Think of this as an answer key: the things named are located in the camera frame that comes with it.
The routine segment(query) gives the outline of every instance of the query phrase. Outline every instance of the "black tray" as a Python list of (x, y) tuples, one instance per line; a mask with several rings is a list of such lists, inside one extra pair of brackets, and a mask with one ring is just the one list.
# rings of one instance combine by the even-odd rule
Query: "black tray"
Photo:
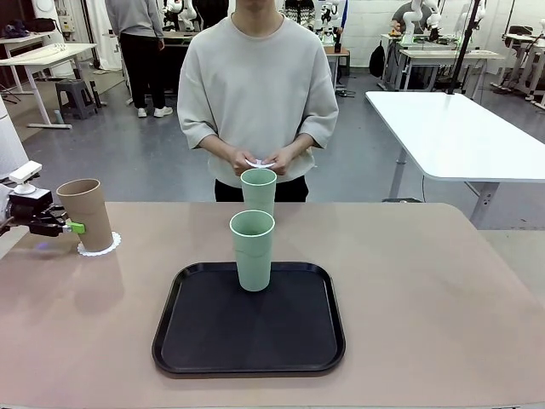
[(273, 262), (259, 292), (234, 262), (205, 262), (175, 278), (153, 341), (156, 364), (175, 374), (323, 372), (345, 350), (331, 277), (305, 262)]

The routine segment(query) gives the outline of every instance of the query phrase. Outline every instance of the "bag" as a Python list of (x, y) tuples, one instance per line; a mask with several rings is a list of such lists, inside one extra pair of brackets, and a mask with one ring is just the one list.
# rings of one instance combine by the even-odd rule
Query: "bag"
[(59, 30), (57, 28), (57, 22), (53, 19), (28, 20), (25, 21), (25, 27), (29, 32), (52, 32), (54, 30)]
[(384, 71), (384, 61), (386, 56), (384, 55), (384, 48), (382, 47), (382, 41), (378, 47), (371, 54), (369, 60), (369, 72), (375, 77), (381, 77), (382, 71)]
[(28, 31), (21, 20), (13, 20), (3, 29), (3, 36), (5, 38), (28, 37)]

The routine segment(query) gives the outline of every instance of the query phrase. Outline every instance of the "neck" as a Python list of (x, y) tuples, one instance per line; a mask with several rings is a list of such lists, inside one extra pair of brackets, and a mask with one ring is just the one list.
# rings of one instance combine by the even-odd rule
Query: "neck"
[(259, 9), (237, 7), (231, 20), (247, 36), (266, 37), (280, 28), (284, 17), (276, 11), (274, 2), (270, 2)]

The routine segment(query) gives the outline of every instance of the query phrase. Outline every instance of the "brown cup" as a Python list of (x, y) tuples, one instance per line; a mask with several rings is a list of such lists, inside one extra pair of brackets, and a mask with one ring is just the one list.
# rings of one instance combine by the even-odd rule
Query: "brown cup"
[(79, 234), (79, 238), (86, 251), (103, 251), (112, 245), (112, 228), (99, 181), (69, 181), (57, 189), (57, 196), (68, 217), (85, 226), (85, 233)]

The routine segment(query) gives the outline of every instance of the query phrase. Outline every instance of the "person's hand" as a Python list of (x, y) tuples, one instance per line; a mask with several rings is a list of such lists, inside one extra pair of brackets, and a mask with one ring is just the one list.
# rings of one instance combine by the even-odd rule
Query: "person's hand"
[(248, 151), (239, 151), (233, 149), (229, 154), (229, 162), (236, 176), (242, 175), (246, 170), (252, 169), (252, 167), (246, 162), (248, 159), (252, 164), (257, 163), (254, 156)]
[(293, 149), (290, 146), (287, 146), (273, 153), (263, 161), (263, 164), (274, 164), (268, 169), (276, 172), (277, 175), (284, 176), (294, 157), (295, 153)]

